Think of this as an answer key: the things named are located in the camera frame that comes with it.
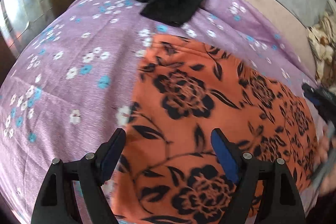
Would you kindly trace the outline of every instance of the blue flower print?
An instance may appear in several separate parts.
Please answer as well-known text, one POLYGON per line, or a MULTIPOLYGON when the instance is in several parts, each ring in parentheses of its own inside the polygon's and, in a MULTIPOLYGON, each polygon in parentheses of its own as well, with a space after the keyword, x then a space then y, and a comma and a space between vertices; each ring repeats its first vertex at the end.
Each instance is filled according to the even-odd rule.
POLYGON ((107 75, 102 76, 102 77, 100 78, 99 82, 98 82, 98 87, 99 87, 100 89, 106 89, 106 88, 109 86, 110 81, 111 81, 111 80, 110 80, 110 78, 109 78, 107 75))
POLYGON ((31 143, 35 142, 36 141, 36 134, 34 134, 33 132, 31 132, 28 135, 28 141, 30 141, 31 143))
POLYGON ((106 8, 103 7, 103 6, 100 6, 99 7, 99 12, 101 12, 101 13, 106 12, 106 8))
POLYGON ((12 119, 15 117, 15 112, 16 112, 16 108, 13 108, 12 111, 10 112, 10 116, 12 119))
POLYGON ((36 88, 34 91, 34 100, 39 100, 42 95, 42 89, 41 88, 36 88))
POLYGON ((168 30, 167 26, 165 25, 158 25, 156 26, 158 32, 166 32, 168 30))
POLYGON ((28 107, 32 107, 34 105, 34 99, 33 98, 30 98, 27 102, 27 106, 28 107))
POLYGON ((92 69, 92 65, 85 65, 84 67, 81 68, 80 74, 85 75, 89 73, 92 69))
POLYGON ((16 121, 15 121, 16 127, 20 127, 20 126, 22 126, 22 123, 23 123, 23 117, 20 116, 20 117, 17 118, 16 121))

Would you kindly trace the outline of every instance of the hand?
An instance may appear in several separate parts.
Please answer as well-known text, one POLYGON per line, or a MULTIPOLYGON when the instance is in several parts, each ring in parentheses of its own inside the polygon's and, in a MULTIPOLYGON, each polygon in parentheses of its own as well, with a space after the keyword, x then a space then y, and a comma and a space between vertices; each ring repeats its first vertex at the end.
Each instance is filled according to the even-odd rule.
MULTIPOLYGON (((325 126, 323 128, 323 133, 325 134, 328 127, 325 126)), ((333 147, 336 147, 336 138, 332 139, 333 147)), ((326 136, 320 140, 319 147, 316 151, 314 156, 314 163, 315 165, 319 165, 321 162, 326 162, 328 160, 328 151, 330 148, 329 140, 326 136)), ((320 190, 319 196, 326 195, 336 189, 336 164, 334 165, 333 169, 330 173, 323 179, 320 190)))

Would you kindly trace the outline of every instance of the floral blanket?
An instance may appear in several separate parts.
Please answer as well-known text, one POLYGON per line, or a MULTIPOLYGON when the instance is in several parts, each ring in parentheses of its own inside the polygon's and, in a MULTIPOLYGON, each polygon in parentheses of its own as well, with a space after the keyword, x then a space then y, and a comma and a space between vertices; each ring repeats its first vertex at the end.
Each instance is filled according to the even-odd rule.
POLYGON ((229 51, 297 96, 304 81, 314 85, 281 34, 243 0, 206 0, 181 28, 140 16, 143 6, 76 0, 31 41, 1 86, 0 191, 24 222, 54 157, 78 160, 126 124, 137 65, 154 33, 229 51))

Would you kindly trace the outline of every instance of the black flower pattern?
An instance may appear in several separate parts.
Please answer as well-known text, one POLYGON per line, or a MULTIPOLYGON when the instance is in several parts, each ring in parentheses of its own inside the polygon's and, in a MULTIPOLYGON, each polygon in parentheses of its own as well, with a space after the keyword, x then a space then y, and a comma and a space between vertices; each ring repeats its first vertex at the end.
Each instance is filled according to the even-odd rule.
POLYGON ((254 73, 253 77, 250 77, 250 85, 254 97, 259 99, 264 107, 272 108, 272 101, 275 99, 275 95, 268 88, 264 77, 254 73))
POLYGON ((293 113, 294 120, 299 128, 299 133, 301 136, 304 135, 305 131, 309 129, 309 119, 306 117, 305 113, 297 106, 293 113))
POLYGON ((180 215, 193 214, 198 224, 221 218, 231 200, 234 184, 220 176, 212 165, 191 170, 187 187, 172 198, 172 205, 180 215))
POLYGON ((205 118, 210 116, 214 101, 207 94, 203 81, 177 69, 168 76, 159 75, 154 79, 154 85, 160 93, 166 95, 162 107, 172 119, 187 117, 189 114, 205 118))

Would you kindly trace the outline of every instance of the finger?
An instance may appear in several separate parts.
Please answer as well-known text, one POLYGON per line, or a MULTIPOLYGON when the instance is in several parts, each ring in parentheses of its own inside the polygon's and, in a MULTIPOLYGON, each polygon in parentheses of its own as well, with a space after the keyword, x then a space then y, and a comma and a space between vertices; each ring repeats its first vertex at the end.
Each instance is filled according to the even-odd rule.
POLYGON ((330 143, 327 137, 323 137, 320 141, 320 147, 323 147, 324 150, 329 151, 330 143))

